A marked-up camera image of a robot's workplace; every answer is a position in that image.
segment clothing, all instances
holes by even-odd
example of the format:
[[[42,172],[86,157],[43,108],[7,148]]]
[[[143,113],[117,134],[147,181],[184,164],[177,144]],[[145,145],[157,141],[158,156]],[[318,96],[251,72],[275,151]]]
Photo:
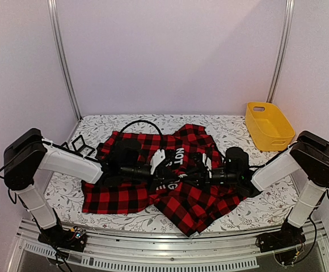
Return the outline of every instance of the clothing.
[[[96,158],[103,160],[109,154],[119,133],[114,131],[110,138],[99,144]],[[161,137],[157,134],[122,133],[120,139],[136,139],[142,144],[139,162],[150,161],[160,147]],[[180,175],[195,167],[191,154],[206,153],[212,168],[221,165],[221,156],[211,135],[199,125],[186,124],[172,135],[164,135],[165,150],[175,150],[175,159],[168,165]],[[231,210],[244,198],[229,186],[196,188],[186,182],[173,182],[158,187],[149,193],[146,184],[123,183],[118,187],[105,188],[82,181],[84,193],[83,213],[127,214],[137,213],[149,205],[163,212],[185,235],[191,236],[209,227],[212,222]]]

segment handle cutout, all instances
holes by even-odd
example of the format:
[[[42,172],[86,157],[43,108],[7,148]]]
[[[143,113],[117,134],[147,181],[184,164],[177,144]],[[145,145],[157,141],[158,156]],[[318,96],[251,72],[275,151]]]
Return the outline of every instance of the handle cutout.
[[[285,144],[285,141],[273,141],[272,145],[273,146],[282,146]]]
[[[264,107],[253,107],[253,111],[255,111],[255,112],[264,112],[265,108]]]

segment white patterned table surface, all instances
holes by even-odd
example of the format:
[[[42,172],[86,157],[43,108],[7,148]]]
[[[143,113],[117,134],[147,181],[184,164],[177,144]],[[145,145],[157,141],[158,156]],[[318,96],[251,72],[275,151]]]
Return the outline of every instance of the white patterned table surface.
[[[73,139],[82,134],[88,145],[97,147],[100,142],[105,142],[114,130],[118,131],[129,122],[139,119],[154,122],[164,134],[172,134],[184,124],[205,126],[206,132],[212,135],[220,151],[225,153],[227,148],[239,146],[248,152],[251,165],[263,164],[275,154],[275,152],[261,152],[254,146],[243,116],[139,114],[86,116],[80,122]],[[156,133],[156,130],[147,124],[135,124],[126,132]],[[82,213],[81,181],[67,175],[53,174],[45,191],[45,198],[55,208],[63,222],[94,229],[181,233],[154,206],[128,215]],[[216,220],[204,232],[250,230],[281,225],[297,199],[293,181],[291,177],[287,177],[273,184],[261,195],[241,202],[235,210]]]

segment floral pattern surface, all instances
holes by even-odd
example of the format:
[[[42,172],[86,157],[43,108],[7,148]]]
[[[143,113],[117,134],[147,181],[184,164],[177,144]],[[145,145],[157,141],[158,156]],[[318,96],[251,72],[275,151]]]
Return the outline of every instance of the floral pattern surface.
[[[239,146],[250,156],[251,165],[265,163],[275,152],[259,151],[246,128],[243,116],[216,115],[107,115],[87,116],[80,122],[73,139],[80,134],[85,142],[96,147],[105,142],[114,130],[120,130],[131,121],[144,119],[157,124],[163,134],[172,134],[184,124],[206,127],[218,148],[225,152],[231,146]],[[135,124],[126,132],[156,133],[147,124]],[[110,228],[124,231],[180,233],[154,206],[135,214],[84,214],[82,213],[83,193],[78,178],[54,173],[45,191],[49,204],[55,208],[63,222],[79,224],[93,229]],[[216,220],[204,232],[241,231],[282,224],[298,195],[292,178],[276,182],[261,195],[248,198],[231,213]]]

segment plaid shirt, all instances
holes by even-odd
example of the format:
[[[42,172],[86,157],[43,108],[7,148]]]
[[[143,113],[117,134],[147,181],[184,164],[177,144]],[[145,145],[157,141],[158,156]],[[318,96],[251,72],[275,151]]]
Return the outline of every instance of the plaid shirt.
[[[99,144],[97,159],[104,159],[109,154],[118,134],[114,131],[105,143]],[[175,159],[168,166],[176,174],[195,167],[191,154],[196,152],[207,153],[212,168],[221,164],[220,154],[214,147],[215,142],[206,134],[203,126],[186,124],[163,138],[165,150],[176,150]],[[140,162],[145,162],[146,158],[150,160],[159,149],[161,141],[156,134],[122,133],[121,139],[136,139],[142,144],[142,154],[138,158]],[[133,185],[130,181],[110,188],[83,181],[82,190],[85,197],[83,213],[137,213],[154,205],[187,236],[200,233],[244,199],[228,186],[211,186],[201,190],[185,182],[162,185],[153,194],[149,194],[146,184]]]

